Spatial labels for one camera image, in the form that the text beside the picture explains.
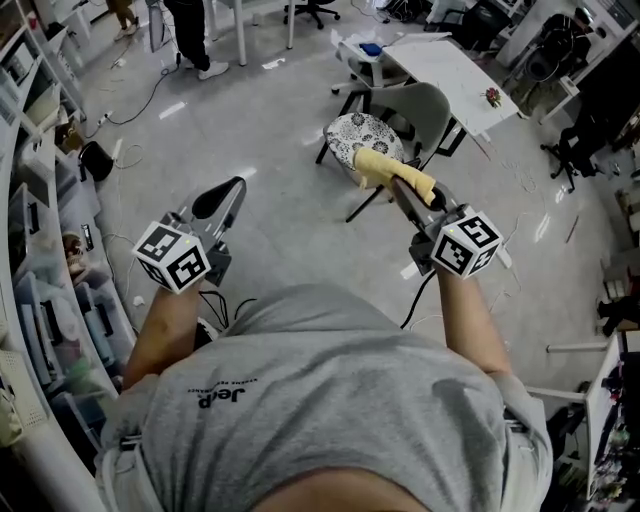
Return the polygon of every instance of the black cable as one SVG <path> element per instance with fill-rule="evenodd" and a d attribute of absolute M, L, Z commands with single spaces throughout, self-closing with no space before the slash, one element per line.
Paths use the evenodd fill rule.
<path fill-rule="evenodd" d="M 174 69 L 173 71 L 169 71 L 169 68 L 164 68 L 160 74 L 162 75 L 160 77 L 160 80 L 158 80 L 156 82 L 156 85 L 153 87 L 153 91 L 151 92 L 151 97 L 149 98 L 149 100 L 147 101 L 147 103 L 145 103 L 144 107 L 142 107 L 142 110 L 140 110 L 140 112 L 138 112 L 135 116 L 125 120 L 125 121 L 114 121 L 113 119 L 109 118 L 107 119 L 107 121 L 109 121 L 111 124 L 115 124 L 117 126 L 122 126 L 123 124 L 127 124 L 130 123 L 131 121 L 133 121 L 134 119 L 137 119 L 140 114 L 142 114 L 146 108 L 149 106 L 149 103 L 151 103 L 151 100 L 153 99 L 153 97 L 156 94 L 156 89 L 158 88 L 158 86 L 160 85 L 160 82 L 162 82 L 165 78 L 167 78 L 169 75 L 175 73 L 176 71 L 178 71 L 178 69 L 180 69 L 180 66 L 176 66 L 176 69 Z"/>
<path fill-rule="evenodd" d="M 224 300 L 222 295 L 218 295 L 218 302 L 220 303 L 220 311 L 222 311 L 222 317 L 224 318 L 224 323 L 229 327 L 229 313 L 227 312 L 227 301 Z"/>
<path fill-rule="evenodd" d="M 220 301 L 220 310 L 222 312 L 222 318 L 224 319 L 224 323 L 222 325 L 225 326 L 225 329 L 227 327 L 229 327 L 229 312 L 227 309 L 227 299 L 224 298 L 224 295 L 222 295 L 221 293 L 215 291 L 215 290 L 207 290 L 204 292 L 200 292 L 200 295 L 204 296 L 204 295 L 215 295 L 218 297 L 218 300 Z"/>
<path fill-rule="evenodd" d="M 431 272 L 431 274 L 429 274 L 427 276 L 427 278 L 424 280 L 424 282 L 420 285 L 420 289 L 418 290 L 418 294 L 416 295 L 416 298 L 413 299 L 413 304 L 411 304 L 411 309 L 409 310 L 409 314 L 407 315 L 407 318 L 405 319 L 405 321 L 400 326 L 400 329 L 404 329 L 407 326 L 407 324 L 409 323 L 409 321 L 411 320 L 411 317 L 413 316 L 413 312 L 416 310 L 416 306 L 418 305 L 418 301 L 420 300 L 420 297 L 422 296 L 422 292 L 424 291 L 424 289 L 429 284 L 429 281 L 431 281 L 431 279 L 435 275 L 436 275 L 436 271 L 434 270 L 433 272 Z"/>
<path fill-rule="evenodd" d="M 218 315 L 218 312 L 215 310 L 211 302 L 207 300 L 207 298 L 202 294 L 202 292 L 200 292 L 200 297 L 202 297 L 202 300 L 204 300 L 209 305 L 209 307 L 211 308 L 211 311 L 213 311 L 213 314 L 216 315 L 218 322 L 220 322 L 220 325 L 222 326 L 221 331 L 224 331 L 226 329 L 226 327 L 224 326 L 224 322 L 220 318 L 220 315 Z"/>
<path fill-rule="evenodd" d="M 253 300 L 258 300 L 258 299 L 246 299 L 246 300 L 243 300 L 243 301 L 240 303 L 240 305 L 236 308 L 236 313 L 235 313 L 235 315 L 233 315 L 233 319 L 234 319 L 234 320 L 237 320 L 237 319 L 238 319 L 238 313 L 240 312 L 240 308 L 241 308 L 242 306 L 244 306 L 245 304 L 247 304 L 248 302 L 251 302 L 251 301 L 253 301 Z"/>

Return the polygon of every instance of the small object on table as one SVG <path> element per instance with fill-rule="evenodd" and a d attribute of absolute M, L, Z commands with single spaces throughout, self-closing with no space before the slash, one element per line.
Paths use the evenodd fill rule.
<path fill-rule="evenodd" d="M 495 87 L 489 87 L 484 93 L 484 97 L 487 98 L 489 105 L 493 108 L 502 106 L 502 96 L 500 95 L 500 91 Z"/>

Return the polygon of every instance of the table leg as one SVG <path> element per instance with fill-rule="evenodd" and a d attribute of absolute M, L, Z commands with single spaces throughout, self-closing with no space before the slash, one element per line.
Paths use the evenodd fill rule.
<path fill-rule="evenodd" d="M 218 25 L 216 23 L 216 6 L 213 5 L 215 0 L 204 0 L 204 12 L 209 27 L 209 39 L 211 42 L 218 40 Z"/>
<path fill-rule="evenodd" d="M 238 38 L 238 61 L 241 66 L 247 65 L 247 49 L 244 45 L 244 25 L 242 24 L 242 0 L 233 1 L 233 17 L 236 21 L 236 37 Z"/>
<path fill-rule="evenodd" d="M 607 341 L 596 343 L 573 343 L 571 345 L 548 345 L 547 352 L 604 352 L 609 343 Z"/>
<path fill-rule="evenodd" d="M 287 40 L 287 48 L 293 48 L 293 24 L 296 19 L 296 3 L 295 0 L 289 0 L 289 39 Z"/>
<path fill-rule="evenodd" d="M 533 388 L 531 386 L 526 386 L 526 389 L 530 395 L 561 398 L 569 402 L 584 403 L 587 397 L 585 393 L 574 393 L 573 391 L 558 391 L 557 389 Z"/>

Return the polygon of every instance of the gray t-shirt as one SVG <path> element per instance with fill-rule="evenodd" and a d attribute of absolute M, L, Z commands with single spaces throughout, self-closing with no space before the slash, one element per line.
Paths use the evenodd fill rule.
<path fill-rule="evenodd" d="M 297 475 L 351 467 L 432 512 L 490 512 L 501 506 L 507 397 L 548 439 L 542 408 L 515 378 L 488 377 L 344 290 L 298 286 L 124 393 L 103 443 L 142 433 L 166 511 L 246 511 Z"/>

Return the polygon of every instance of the black office chair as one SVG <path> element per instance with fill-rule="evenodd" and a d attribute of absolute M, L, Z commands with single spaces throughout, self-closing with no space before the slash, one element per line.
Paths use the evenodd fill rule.
<path fill-rule="evenodd" d="M 462 16 L 460 23 L 447 21 Z M 442 22 L 425 24 L 425 32 L 451 32 L 455 41 L 465 50 L 487 51 L 493 40 L 511 24 L 507 13 L 491 0 L 479 0 L 468 11 L 449 9 Z"/>
<path fill-rule="evenodd" d="M 322 30 L 324 28 L 324 25 L 322 23 L 322 20 L 320 19 L 320 16 L 318 16 L 319 12 L 324 12 L 326 14 L 333 14 L 333 19 L 335 20 L 339 20 L 340 19 L 340 15 L 336 12 L 336 11 L 332 11 L 330 9 L 325 9 L 324 7 L 321 7 L 322 5 L 327 5 L 330 4 L 331 2 L 334 2 L 335 0 L 308 0 L 306 4 L 303 5 L 296 5 L 296 12 L 295 12 L 295 16 L 297 16 L 298 14 L 301 14 L 303 12 L 307 12 L 309 14 L 311 14 L 311 17 L 316 20 L 316 22 L 318 23 L 318 30 Z M 288 13 L 289 12 L 289 6 L 285 6 L 284 8 L 284 12 Z M 286 25 L 289 22 L 289 14 L 287 14 L 284 17 L 284 24 Z"/>
<path fill-rule="evenodd" d="M 545 144 L 540 146 L 540 149 L 548 151 L 560 161 L 560 168 L 551 175 L 551 178 L 555 180 L 562 171 L 565 171 L 571 183 L 569 194 L 576 189 L 573 177 L 578 176 L 578 172 L 584 178 L 598 173 L 604 174 L 598 166 L 591 163 L 591 155 L 607 144 L 607 138 L 604 136 L 604 122 L 604 120 L 598 122 L 591 110 L 584 106 L 578 114 L 576 124 L 562 130 L 560 141 L 555 146 Z M 572 145 L 572 141 L 576 138 L 578 141 Z"/>

